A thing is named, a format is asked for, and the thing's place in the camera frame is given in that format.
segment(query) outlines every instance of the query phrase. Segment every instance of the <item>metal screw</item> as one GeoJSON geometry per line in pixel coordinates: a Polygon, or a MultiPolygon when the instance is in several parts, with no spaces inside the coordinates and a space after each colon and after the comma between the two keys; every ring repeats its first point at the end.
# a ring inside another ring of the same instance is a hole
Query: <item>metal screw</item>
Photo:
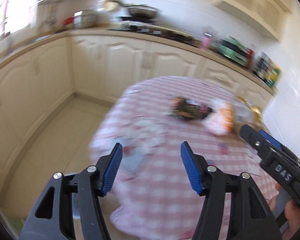
{"type": "Polygon", "coordinates": [[[244,179],[249,179],[250,177],[251,177],[251,176],[250,176],[249,173],[247,173],[247,172],[242,173],[242,178],[244,178],[244,179]]]}
{"type": "Polygon", "coordinates": [[[59,179],[59,178],[62,177],[62,173],[61,173],[61,172],[56,172],[55,174],[53,174],[53,177],[54,177],[55,179],[59,179]]]}
{"type": "Polygon", "coordinates": [[[216,167],[212,166],[212,165],[208,166],[207,169],[208,169],[209,172],[215,172],[216,171],[216,167]]]}
{"type": "Polygon", "coordinates": [[[97,167],[96,166],[89,166],[88,168],[87,168],[87,171],[88,172],[95,172],[97,170],[97,167]]]}

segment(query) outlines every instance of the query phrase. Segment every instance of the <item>blue gripper pad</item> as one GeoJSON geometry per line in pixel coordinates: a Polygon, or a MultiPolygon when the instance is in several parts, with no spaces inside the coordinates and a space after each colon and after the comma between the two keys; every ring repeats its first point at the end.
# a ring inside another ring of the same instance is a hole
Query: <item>blue gripper pad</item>
{"type": "Polygon", "coordinates": [[[102,182],[101,192],[105,196],[111,189],[122,160],[122,145],[116,143],[111,154],[103,156],[97,163],[102,182]]]}
{"type": "Polygon", "coordinates": [[[262,135],[266,140],[268,140],[274,147],[281,151],[283,150],[284,146],[279,141],[275,140],[271,135],[263,130],[260,130],[259,134],[262,135]]]}
{"type": "Polygon", "coordinates": [[[181,158],[192,189],[197,192],[198,195],[201,195],[203,192],[201,186],[201,174],[203,173],[203,169],[187,142],[181,144],[181,158]]]}

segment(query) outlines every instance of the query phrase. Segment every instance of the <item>table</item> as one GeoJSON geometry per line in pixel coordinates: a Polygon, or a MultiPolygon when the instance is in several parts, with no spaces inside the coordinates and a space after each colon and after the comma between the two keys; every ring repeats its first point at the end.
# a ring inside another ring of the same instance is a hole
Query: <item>table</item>
{"type": "MultiPolygon", "coordinates": [[[[127,127],[139,122],[134,121],[136,118],[161,127],[154,135],[157,140],[151,150],[145,150],[137,172],[133,174],[120,166],[113,185],[122,206],[112,213],[112,223],[120,231],[141,239],[188,239],[194,233],[204,197],[191,189],[180,157],[183,141],[188,141],[194,153],[212,160],[224,173],[239,175],[247,171],[249,149],[236,135],[217,138],[200,122],[185,122],[164,113],[174,95],[205,105],[209,105],[212,98],[234,100],[230,92],[194,78],[168,76],[146,80],[126,89],[90,144],[91,160],[96,163],[101,156],[109,154],[116,141],[122,140],[127,127]],[[220,150],[220,144],[227,145],[227,154],[220,150]]],[[[129,149],[123,149],[127,157],[129,149]]],[[[277,194],[275,181],[259,169],[259,176],[252,177],[266,200],[270,200],[277,194]]],[[[219,239],[226,238],[230,203],[230,193],[227,193],[219,239]]]]}

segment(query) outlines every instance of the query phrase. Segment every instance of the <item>window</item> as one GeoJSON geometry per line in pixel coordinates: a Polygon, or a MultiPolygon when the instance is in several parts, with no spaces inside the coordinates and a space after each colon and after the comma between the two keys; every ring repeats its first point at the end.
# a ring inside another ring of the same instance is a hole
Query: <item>window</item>
{"type": "Polygon", "coordinates": [[[4,0],[0,7],[0,36],[34,25],[37,0],[4,0]]]}

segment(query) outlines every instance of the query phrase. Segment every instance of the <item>green appliance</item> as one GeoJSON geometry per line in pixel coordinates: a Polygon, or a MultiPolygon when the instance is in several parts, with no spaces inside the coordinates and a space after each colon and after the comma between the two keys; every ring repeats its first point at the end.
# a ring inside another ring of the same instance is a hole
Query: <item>green appliance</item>
{"type": "Polygon", "coordinates": [[[228,37],[215,45],[216,50],[234,63],[246,67],[248,63],[247,49],[238,40],[228,37]]]}

